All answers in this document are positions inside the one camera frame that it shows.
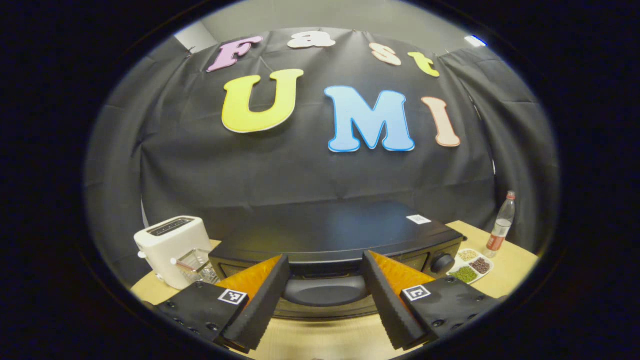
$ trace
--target blue letter m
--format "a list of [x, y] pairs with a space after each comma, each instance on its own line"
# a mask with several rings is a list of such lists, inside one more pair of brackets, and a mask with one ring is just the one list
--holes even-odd
[[387, 137], [382, 146], [389, 151], [411, 151], [415, 143], [409, 137], [404, 116], [403, 94], [383, 91], [373, 110], [362, 96], [350, 86], [330, 86], [324, 93], [333, 99], [335, 108], [335, 138], [329, 142], [333, 152], [351, 152], [360, 148], [360, 141], [353, 136], [353, 125], [358, 128], [368, 148], [375, 149], [387, 126]]

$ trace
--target plastic bottle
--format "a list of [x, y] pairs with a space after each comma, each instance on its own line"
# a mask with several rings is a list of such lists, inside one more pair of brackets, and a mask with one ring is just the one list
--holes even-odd
[[513, 224], [513, 218], [516, 215], [516, 193], [508, 192], [507, 200], [504, 201], [500, 211], [498, 212], [498, 218], [495, 220], [491, 237], [486, 243], [486, 248], [483, 251], [483, 255], [488, 258], [493, 258], [500, 250], [502, 242], [507, 237], [511, 224]]

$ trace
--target black backdrop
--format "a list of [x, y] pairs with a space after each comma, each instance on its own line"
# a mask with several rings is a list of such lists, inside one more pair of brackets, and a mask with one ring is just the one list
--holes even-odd
[[[11, 86], [22, 96], [8, 108], [17, 121], [3, 122], [1, 133], [10, 154], [5, 169], [16, 169], [5, 178], [11, 191], [4, 207], [13, 221], [8, 265], [20, 269], [3, 273], [11, 336], [2, 352], [10, 358], [203, 356], [186, 338], [148, 326], [152, 317], [104, 266], [83, 222], [86, 137], [102, 100], [162, 39], [220, 6], [183, 12], [196, 1], [160, 3], [21, 4], [9, 13], [13, 31], [5, 35], [15, 52], [5, 70], [19, 75]], [[629, 358], [637, 344], [629, 336], [631, 262], [618, 254], [633, 249], [626, 241], [637, 236], [628, 200], [636, 85], [625, 81], [634, 78], [636, 9], [466, 0], [429, 7], [476, 29], [522, 70], [553, 114], [564, 174], [561, 225], [539, 267], [500, 314], [433, 348], [430, 358]]]
[[[303, 31], [327, 32], [336, 44], [288, 47], [291, 35]], [[490, 231], [507, 190], [515, 190], [518, 215], [509, 240], [532, 252], [548, 241], [559, 186], [554, 139], [535, 96], [489, 49], [436, 58], [351, 29], [253, 35], [263, 41], [235, 65], [212, 73], [205, 69], [220, 45], [187, 57], [169, 39], [137, 64], [100, 114], [86, 160], [87, 207], [96, 242], [127, 284], [149, 271], [132, 240], [144, 228], [140, 199], [149, 224], [198, 216], [211, 238], [223, 240], [256, 207], [317, 201], [396, 200], [428, 218], [462, 220]], [[403, 64], [377, 60], [371, 42], [391, 47]], [[406, 55], [414, 51], [435, 60], [438, 78]], [[259, 133], [225, 129], [225, 83], [260, 75], [250, 107], [263, 111], [275, 96], [269, 75], [285, 69], [305, 71], [289, 120]], [[360, 150], [330, 151], [334, 111], [324, 89], [335, 85], [352, 86], [371, 108], [381, 91], [404, 94], [414, 150], [369, 150], [355, 131]], [[460, 146], [435, 142], [433, 117], [420, 101], [424, 96], [447, 103]]]

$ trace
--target wooden table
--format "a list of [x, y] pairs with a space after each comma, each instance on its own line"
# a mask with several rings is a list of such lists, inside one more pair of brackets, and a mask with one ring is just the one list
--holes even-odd
[[[489, 239], [489, 233], [462, 221], [447, 226], [468, 238], [460, 246], [461, 249], [482, 251]], [[220, 243], [216, 240], [211, 242], [214, 246]], [[472, 286], [494, 298], [508, 295], [527, 276], [537, 260], [534, 254], [505, 241], [492, 259], [493, 270]], [[131, 291], [141, 300], [154, 305], [179, 292], [158, 280], [153, 273], [138, 281]], [[325, 322], [273, 318], [258, 349], [251, 351], [248, 356], [256, 360], [386, 360], [409, 351], [393, 349], [380, 316], [376, 314]]]

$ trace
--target white label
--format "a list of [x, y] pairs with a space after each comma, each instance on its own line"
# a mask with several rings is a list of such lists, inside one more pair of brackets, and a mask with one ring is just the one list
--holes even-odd
[[241, 291], [227, 289], [224, 293], [222, 293], [222, 295], [220, 295], [218, 300], [228, 302], [229, 304], [238, 305], [242, 302], [245, 296], [246, 293], [243, 293]]
[[406, 217], [406, 218], [411, 220], [412, 222], [415, 222], [418, 225], [422, 225], [422, 224], [426, 224], [428, 222], [431, 222], [431, 220], [427, 219], [426, 217], [422, 217], [420, 215], [411, 215], [410, 217]]
[[423, 297], [427, 297], [431, 295], [431, 293], [424, 288], [422, 285], [414, 286], [412, 288], [404, 289], [403, 293], [409, 298], [411, 301], [415, 301], [418, 299], [422, 299]]

